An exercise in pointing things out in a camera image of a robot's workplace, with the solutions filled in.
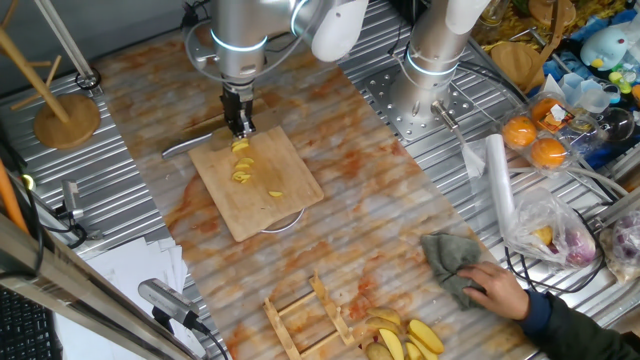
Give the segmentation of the person's bare hand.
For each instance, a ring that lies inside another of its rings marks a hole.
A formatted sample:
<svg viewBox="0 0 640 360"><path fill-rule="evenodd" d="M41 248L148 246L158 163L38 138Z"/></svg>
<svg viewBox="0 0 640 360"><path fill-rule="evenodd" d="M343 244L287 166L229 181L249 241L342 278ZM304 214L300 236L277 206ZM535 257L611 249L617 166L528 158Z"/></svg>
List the person's bare hand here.
<svg viewBox="0 0 640 360"><path fill-rule="evenodd" d="M466 287L464 293L485 309L507 319L521 321L529 314L528 293L519 285L515 276L502 267L481 262L466 266L457 275L470 279L483 288Z"/></svg>

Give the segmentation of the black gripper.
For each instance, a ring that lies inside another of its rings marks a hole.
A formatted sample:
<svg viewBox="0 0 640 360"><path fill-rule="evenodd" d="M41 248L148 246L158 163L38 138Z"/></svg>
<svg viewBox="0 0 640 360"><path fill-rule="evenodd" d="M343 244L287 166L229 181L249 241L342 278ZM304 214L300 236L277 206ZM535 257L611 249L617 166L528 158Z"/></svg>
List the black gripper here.
<svg viewBox="0 0 640 360"><path fill-rule="evenodd" d="M255 132L252 122L253 92L233 92L224 89L220 100L223 105L224 118L229 130L235 138L246 138Z"/></svg>

